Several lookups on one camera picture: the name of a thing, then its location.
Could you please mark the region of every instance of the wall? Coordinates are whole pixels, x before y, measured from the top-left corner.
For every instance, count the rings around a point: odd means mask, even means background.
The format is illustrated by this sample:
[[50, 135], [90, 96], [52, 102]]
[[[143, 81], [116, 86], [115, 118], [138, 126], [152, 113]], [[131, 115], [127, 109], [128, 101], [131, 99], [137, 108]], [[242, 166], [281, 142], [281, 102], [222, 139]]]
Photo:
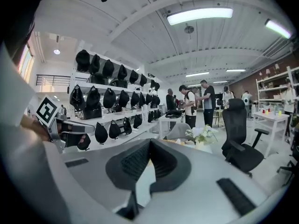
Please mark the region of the wall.
[[[278, 60], [275, 63], [255, 72], [251, 76], [246, 77], [238, 82], [231, 84], [229, 86], [229, 89], [234, 92], [236, 98], [241, 98], [242, 94], [245, 91], [249, 91], [249, 93], [252, 94], [252, 96], [253, 96], [252, 99], [256, 100], [258, 98], [256, 79], [261, 80], [262, 78], [265, 78], [266, 77], [266, 69], [270, 69], [270, 72], [271, 72], [270, 76], [275, 75], [272, 67], [276, 63], [279, 64], [280, 72], [285, 72], [287, 66], [290, 66], [291, 69], [298, 67], [299, 66], [299, 49], [296, 50], [296, 52], [294, 52], [293, 54], [290, 54], [290, 55], [284, 57], [283, 59]], [[285, 77], [282, 77], [280, 80], [277, 80], [275, 84], [278, 84], [278, 85], [285, 84], [284, 80], [285, 80]], [[273, 94], [276, 94], [276, 93], [278, 94], [278, 91], [266, 94], [267, 97], [264, 97], [264, 98], [273, 98]]]

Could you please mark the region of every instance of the white ceiling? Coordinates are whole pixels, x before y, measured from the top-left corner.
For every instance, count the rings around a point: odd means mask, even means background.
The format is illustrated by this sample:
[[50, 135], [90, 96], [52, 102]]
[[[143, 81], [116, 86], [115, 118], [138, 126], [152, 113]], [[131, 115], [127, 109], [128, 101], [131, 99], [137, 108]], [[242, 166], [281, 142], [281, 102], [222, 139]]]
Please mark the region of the white ceiling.
[[[233, 8], [233, 17], [188, 22], [194, 27], [190, 35], [184, 32], [186, 24], [170, 26], [166, 19], [178, 11], [217, 6]], [[235, 80], [240, 73], [226, 69], [246, 68], [250, 73], [289, 52], [289, 41], [267, 29], [267, 19], [295, 33], [273, 0], [43, 0], [35, 30], [44, 36], [46, 60], [73, 62], [81, 44], [133, 68], [144, 65], [169, 83], [194, 84], [202, 79]], [[54, 55], [56, 40], [46, 32], [64, 38], [64, 55]], [[203, 71], [210, 73], [185, 77]]]

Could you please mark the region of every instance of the office chair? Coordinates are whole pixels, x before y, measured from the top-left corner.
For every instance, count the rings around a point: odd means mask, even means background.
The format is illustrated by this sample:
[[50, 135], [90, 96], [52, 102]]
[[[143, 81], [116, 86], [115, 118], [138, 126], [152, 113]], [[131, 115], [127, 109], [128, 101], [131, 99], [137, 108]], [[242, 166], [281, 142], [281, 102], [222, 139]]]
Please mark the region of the office chair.
[[256, 140], [252, 147], [244, 144], [246, 140], [246, 110], [243, 100], [235, 98], [229, 100], [228, 109], [222, 112], [227, 140], [222, 146], [222, 154], [226, 161], [248, 174], [259, 165], [263, 160], [263, 155], [255, 148], [262, 134], [268, 135], [269, 132], [263, 129], [257, 131]]
[[291, 175], [288, 181], [285, 183], [285, 185], [288, 184], [288, 182], [290, 181], [293, 175], [299, 173], [299, 131], [298, 130], [295, 131], [291, 150], [293, 151], [291, 156], [294, 157], [294, 159], [297, 161], [297, 164], [294, 165], [292, 161], [289, 161], [287, 167], [279, 167], [279, 169], [277, 170], [277, 173], [279, 173], [281, 169], [291, 171]]

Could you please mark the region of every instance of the ceiling light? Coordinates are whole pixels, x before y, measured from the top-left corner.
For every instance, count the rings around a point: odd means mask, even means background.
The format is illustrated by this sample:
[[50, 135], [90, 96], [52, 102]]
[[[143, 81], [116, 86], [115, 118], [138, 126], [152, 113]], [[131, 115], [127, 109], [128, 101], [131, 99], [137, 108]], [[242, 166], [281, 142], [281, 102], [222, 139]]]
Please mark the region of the ceiling light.
[[282, 36], [284, 36], [287, 39], [289, 39], [291, 37], [291, 33], [289, 31], [287, 31], [282, 26], [278, 25], [277, 23], [275, 23], [271, 20], [266, 21], [266, 27], [272, 29], [273, 31], [278, 32], [279, 34], [281, 34]]
[[233, 9], [214, 7], [214, 8], [194, 9], [190, 11], [173, 14], [168, 16], [167, 20], [170, 25], [175, 25], [181, 22], [192, 21], [195, 19], [214, 18], [214, 17], [231, 18], [232, 16], [233, 16]]
[[186, 75], [186, 77], [194, 77], [194, 76], [207, 75], [207, 74], [209, 74], [209, 72], [202, 72], [202, 73], [196, 73], [196, 74]]
[[54, 50], [54, 53], [55, 53], [56, 55], [59, 55], [59, 54], [60, 54], [60, 50], [59, 50], [59, 49], [55, 49], [55, 50]]
[[192, 84], [192, 85], [189, 85], [188, 87], [193, 87], [193, 86], [200, 86], [200, 84]]
[[235, 69], [235, 70], [226, 70], [226, 72], [243, 72], [246, 69]]

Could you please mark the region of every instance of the desk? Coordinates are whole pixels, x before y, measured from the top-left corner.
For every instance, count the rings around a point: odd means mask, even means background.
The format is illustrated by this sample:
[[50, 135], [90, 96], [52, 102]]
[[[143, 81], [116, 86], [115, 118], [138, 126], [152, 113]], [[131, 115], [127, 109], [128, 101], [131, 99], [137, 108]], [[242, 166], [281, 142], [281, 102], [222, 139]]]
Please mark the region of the desk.
[[176, 123], [182, 123], [183, 122], [183, 116], [176, 118], [176, 119], [171, 119], [171, 118], [166, 118], [165, 115], [161, 116], [159, 118], [159, 129], [160, 129], [160, 138], [164, 138], [163, 134], [163, 129], [162, 129], [162, 122], [176, 122]]
[[270, 140], [268, 143], [266, 153], [264, 154], [264, 158], [267, 158], [269, 155], [269, 151], [270, 151], [271, 146], [274, 141], [275, 133], [283, 131], [281, 141], [284, 142], [285, 130], [286, 130], [286, 126], [287, 126], [288, 117], [289, 116], [287, 114], [278, 115], [278, 113], [276, 113], [276, 115], [274, 115], [273, 112], [269, 112], [269, 114], [262, 113], [262, 112], [253, 113], [253, 126], [251, 127], [250, 143], [252, 142], [253, 133], [255, 132], [254, 129], [256, 128], [256, 124], [262, 125], [262, 126], [266, 127], [267, 129], [271, 130], [271, 137], [270, 137]]

